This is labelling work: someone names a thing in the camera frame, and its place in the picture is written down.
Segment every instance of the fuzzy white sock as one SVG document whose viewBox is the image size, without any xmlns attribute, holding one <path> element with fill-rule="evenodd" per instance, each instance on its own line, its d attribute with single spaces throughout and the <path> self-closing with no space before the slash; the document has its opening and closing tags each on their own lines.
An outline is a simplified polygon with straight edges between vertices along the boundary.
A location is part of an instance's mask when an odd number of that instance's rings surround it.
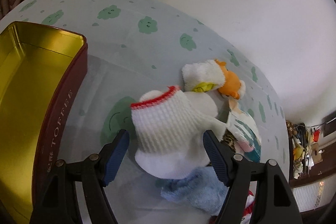
<svg viewBox="0 0 336 224">
<path fill-rule="evenodd" d="M 185 91 L 209 91 L 222 87 L 225 76 L 214 60 L 187 64 L 182 68 Z"/>
</svg>

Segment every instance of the table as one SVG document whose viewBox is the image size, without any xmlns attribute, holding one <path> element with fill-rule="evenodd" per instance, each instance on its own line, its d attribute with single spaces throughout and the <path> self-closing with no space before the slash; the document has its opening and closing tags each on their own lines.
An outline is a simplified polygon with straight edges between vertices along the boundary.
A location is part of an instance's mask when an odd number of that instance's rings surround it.
<svg viewBox="0 0 336 224">
<path fill-rule="evenodd" d="M 15 20 L 87 38 L 88 73 L 69 114 L 58 158 L 83 160 L 99 152 L 120 128 L 134 134 L 130 102 L 150 90 L 183 86 L 183 65 L 218 58 L 246 83 L 240 104 L 259 128 L 261 162 L 275 159 L 288 179 L 288 137 L 276 92 L 259 68 L 197 19 L 157 0 L 25 0 L 0 21 L 0 31 Z M 192 47 L 180 42 L 185 34 L 192 37 Z M 227 110 L 218 93 L 211 96 Z M 115 181 L 105 189 L 119 223 L 206 223 L 207 214 L 160 197 L 157 179 L 135 163 L 135 151 L 133 139 Z M 83 222 L 90 223 L 82 188 L 77 190 Z"/>
</svg>

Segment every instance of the orange toy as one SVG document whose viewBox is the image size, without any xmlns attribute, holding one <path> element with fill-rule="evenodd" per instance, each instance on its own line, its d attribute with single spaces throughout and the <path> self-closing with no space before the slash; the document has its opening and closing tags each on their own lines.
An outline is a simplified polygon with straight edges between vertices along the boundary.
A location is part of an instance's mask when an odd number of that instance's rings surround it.
<svg viewBox="0 0 336 224">
<path fill-rule="evenodd" d="M 225 76 L 225 84 L 218 89 L 218 91 L 226 96 L 232 96 L 233 98 L 239 100 L 240 95 L 238 91 L 241 88 L 241 81 L 239 80 L 237 74 L 226 69 L 226 62 L 220 62 L 218 59 L 215 59 L 215 62 L 221 68 Z"/>
</svg>

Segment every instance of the plush toy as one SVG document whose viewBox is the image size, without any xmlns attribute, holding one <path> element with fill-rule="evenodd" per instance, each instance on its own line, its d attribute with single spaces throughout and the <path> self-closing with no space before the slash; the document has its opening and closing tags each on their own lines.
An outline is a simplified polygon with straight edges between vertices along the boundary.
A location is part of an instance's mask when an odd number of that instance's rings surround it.
<svg viewBox="0 0 336 224">
<path fill-rule="evenodd" d="M 239 100 L 240 97 L 243 97 L 245 94 L 245 82 L 239 80 L 237 74 L 235 74 L 233 71 L 229 71 L 226 69 L 226 62 L 220 62 L 218 59 L 215 59 L 215 62 L 219 65 L 225 76 L 225 84 L 220 87 L 218 91 L 222 95 L 231 96 Z"/>
<path fill-rule="evenodd" d="M 226 69 L 225 62 L 207 60 L 187 64 L 182 68 L 185 91 L 206 92 L 218 89 L 222 95 L 240 99 L 245 94 L 245 83 Z"/>
</svg>

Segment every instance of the blue towel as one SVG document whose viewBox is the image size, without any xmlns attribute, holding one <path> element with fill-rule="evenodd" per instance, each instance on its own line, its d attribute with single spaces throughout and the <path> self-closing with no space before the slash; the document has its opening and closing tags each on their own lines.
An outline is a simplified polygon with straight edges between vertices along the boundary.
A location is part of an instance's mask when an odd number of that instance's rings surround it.
<svg viewBox="0 0 336 224">
<path fill-rule="evenodd" d="M 162 180 L 161 185 L 161 196 L 166 200 L 190 204 L 210 215 L 219 214 L 229 189 L 211 166 L 196 168 L 181 180 Z"/>
</svg>

